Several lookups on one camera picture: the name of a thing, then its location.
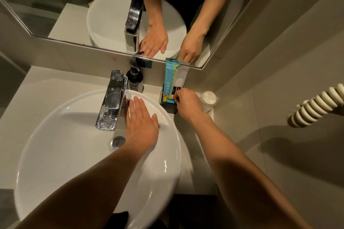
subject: black toiletry holder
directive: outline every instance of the black toiletry holder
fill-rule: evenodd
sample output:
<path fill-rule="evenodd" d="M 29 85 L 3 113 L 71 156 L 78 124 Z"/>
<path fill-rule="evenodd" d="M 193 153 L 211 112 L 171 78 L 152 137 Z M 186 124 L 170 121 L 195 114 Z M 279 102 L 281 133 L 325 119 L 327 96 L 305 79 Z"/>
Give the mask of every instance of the black toiletry holder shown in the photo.
<path fill-rule="evenodd" d="M 167 113 L 176 114 L 178 112 L 177 105 L 175 103 L 168 103 L 168 102 L 162 101 L 163 98 L 164 98 L 164 86 L 162 86 L 160 105 L 167 111 Z"/>

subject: faucet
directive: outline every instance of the faucet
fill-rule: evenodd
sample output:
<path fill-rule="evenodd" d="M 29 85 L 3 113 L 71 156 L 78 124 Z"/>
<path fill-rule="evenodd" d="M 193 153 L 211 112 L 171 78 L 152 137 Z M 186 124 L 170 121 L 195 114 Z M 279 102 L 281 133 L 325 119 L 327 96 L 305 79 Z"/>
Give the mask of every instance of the faucet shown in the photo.
<path fill-rule="evenodd" d="M 124 33 L 129 36 L 133 36 L 135 43 L 135 53 L 139 52 L 140 40 L 140 22 L 141 15 L 144 9 L 144 0 L 131 0 L 128 18 Z"/>
<path fill-rule="evenodd" d="M 123 71 L 113 70 L 111 72 L 110 82 L 96 122 L 97 129 L 116 129 L 121 112 L 128 107 L 127 97 L 124 94 L 127 89 L 127 83 L 128 77 L 123 76 Z"/>

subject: white sink basin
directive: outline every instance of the white sink basin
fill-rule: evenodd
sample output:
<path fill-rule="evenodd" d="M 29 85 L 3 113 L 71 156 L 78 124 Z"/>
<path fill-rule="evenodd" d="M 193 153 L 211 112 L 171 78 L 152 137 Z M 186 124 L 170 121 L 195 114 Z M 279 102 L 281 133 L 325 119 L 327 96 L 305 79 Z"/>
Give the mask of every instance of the white sink basin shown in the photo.
<path fill-rule="evenodd" d="M 95 0 L 87 13 L 87 28 L 94 45 L 110 50 L 134 53 L 132 36 L 124 33 L 131 0 Z M 169 37 L 167 50 L 154 56 L 165 60 L 173 58 L 187 34 L 187 28 L 179 12 L 165 0 L 161 0 L 164 27 Z M 147 12 L 142 12 L 140 41 L 148 30 Z"/>
<path fill-rule="evenodd" d="M 112 153 L 110 142 L 115 136 L 125 136 L 123 116 L 115 131 L 95 127 L 105 91 L 86 93 L 58 107 L 30 137 L 20 159 L 15 188 L 21 220 L 64 183 Z M 128 228 L 146 228 L 168 204 L 178 183 L 180 138 L 157 102 L 139 92 L 126 93 L 129 99 L 142 98 L 161 125 L 157 144 L 137 165 L 114 211 L 129 212 Z"/>

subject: black soap bottle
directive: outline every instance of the black soap bottle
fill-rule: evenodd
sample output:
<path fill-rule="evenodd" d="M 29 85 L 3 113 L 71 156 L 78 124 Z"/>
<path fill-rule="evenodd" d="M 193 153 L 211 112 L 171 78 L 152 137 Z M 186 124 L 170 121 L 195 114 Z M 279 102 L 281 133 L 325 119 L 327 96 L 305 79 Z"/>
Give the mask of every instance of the black soap bottle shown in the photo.
<path fill-rule="evenodd" d="M 142 92 L 144 89 L 144 75 L 141 73 L 136 61 L 131 60 L 130 64 L 131 68 L 127 72 L 129 90 Z"/>

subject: white coiled cable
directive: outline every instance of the white coiled cable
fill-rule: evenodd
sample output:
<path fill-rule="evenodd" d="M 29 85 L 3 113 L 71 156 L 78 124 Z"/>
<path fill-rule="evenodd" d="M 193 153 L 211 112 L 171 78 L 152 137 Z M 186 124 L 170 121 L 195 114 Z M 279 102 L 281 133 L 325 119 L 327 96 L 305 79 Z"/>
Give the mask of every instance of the white coiled cable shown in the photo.
<path fill-rule="evenodd" d="M 287 122 L 293 128 L 304 128 L 343 105 L 344 86 L 340 83 L 337 88 L 330 87 L 328 92 L 322 92 L 315 98 L 298 105 L 299 109 L 289 115 Z"/>

